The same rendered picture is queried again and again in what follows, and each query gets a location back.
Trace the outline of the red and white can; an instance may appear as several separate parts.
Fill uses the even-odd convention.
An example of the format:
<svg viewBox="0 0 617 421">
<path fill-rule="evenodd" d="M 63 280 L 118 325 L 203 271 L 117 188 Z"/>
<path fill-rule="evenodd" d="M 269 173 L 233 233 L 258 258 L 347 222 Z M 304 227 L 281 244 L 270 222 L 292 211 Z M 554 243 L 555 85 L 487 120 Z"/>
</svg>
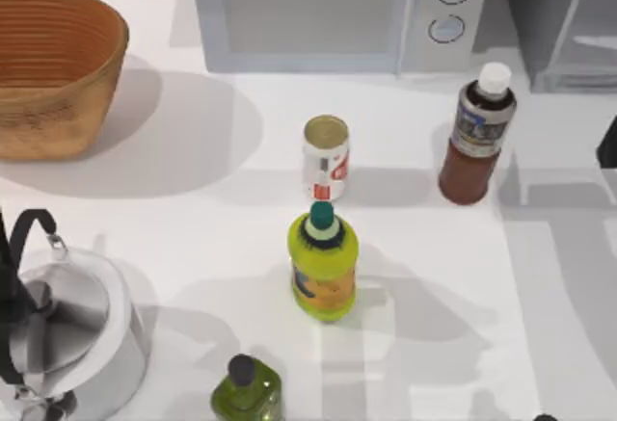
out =
<svg viewBox="0 0 617 421">
<path fill-rule="evenodd" d="M 347 185 L 350 142 L 347 124 L 336 116 L 311 118 L 304 127 L 303 184 L 313 200 L 334 201 Z"/>
</svg>

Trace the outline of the yellow-green bottle with green cap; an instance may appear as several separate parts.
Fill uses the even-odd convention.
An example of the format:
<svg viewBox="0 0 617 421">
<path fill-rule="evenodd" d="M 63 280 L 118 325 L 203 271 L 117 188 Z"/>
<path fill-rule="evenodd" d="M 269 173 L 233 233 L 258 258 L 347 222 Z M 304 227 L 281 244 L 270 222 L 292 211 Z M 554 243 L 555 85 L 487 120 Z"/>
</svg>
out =
<svg viewBox="0 0 617 421">
<path fill-rule="evenodd" d="M 317 200 L 289 227 L 287 249 L 297 304 L 321 322 L 344 317 L 356 299 L 360 242 L 353 227 L 330 202 Z"/>
</svg>

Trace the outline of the brown bottle with white cap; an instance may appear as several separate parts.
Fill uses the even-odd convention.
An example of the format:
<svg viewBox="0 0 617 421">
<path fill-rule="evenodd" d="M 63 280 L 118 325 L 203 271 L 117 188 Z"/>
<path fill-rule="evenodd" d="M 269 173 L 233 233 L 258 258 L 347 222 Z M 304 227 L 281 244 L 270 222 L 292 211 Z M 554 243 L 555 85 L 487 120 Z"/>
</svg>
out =
<svg viewBox="0 0 617 421">
<path fill-rule="evenodd" d="M 459 91 L 439 174 L 442 195 L 455 204 L 475 204 L 488 192 L 508 128 L 517 111 L 511 79 L 508 65 L 486 63 L 478 77 Z"/>
</svg>

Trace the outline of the pale microwave oven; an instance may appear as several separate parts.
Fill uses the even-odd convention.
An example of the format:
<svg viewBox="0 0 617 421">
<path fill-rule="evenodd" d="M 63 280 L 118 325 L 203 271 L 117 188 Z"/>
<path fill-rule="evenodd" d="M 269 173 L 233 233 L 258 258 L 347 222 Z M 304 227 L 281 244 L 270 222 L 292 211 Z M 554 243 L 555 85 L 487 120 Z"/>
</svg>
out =
<svg viewBox="0 0 617 421">
<path fill-rule="evenodd" d="M 220 73 L 449 72 L 467 66 L 485 0 L 195 0 L 206 66 Z M 434 19 L 466 24 L 449 44 Z"/>
</svg>

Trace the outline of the green square bottle black cap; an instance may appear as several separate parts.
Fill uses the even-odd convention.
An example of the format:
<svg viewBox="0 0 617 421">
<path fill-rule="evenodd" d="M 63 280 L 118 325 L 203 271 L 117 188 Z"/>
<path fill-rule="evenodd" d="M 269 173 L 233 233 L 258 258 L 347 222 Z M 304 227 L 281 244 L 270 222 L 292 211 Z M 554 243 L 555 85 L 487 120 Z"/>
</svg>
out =
<svg viewBox="0 0 617 421">
<path fill-rule="evenodd" d="M 281 377 L 260 359 L 237 354 L 210 406 L 217 421 L 284 421 Z"/>
</svg>

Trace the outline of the woven brown basket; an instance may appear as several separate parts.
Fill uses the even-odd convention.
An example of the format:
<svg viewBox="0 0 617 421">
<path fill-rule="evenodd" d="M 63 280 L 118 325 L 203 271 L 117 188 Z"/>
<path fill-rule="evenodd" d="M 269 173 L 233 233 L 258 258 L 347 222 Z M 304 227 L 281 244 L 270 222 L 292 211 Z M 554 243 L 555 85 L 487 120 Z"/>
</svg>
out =
<svg viewBox="0 0 617 421">
<path fill-rule="evenodd" d="M 101 0 L 0 0 L 0 160 L 64 160 L 96 140 L 129 27 Z"/>
</svg>

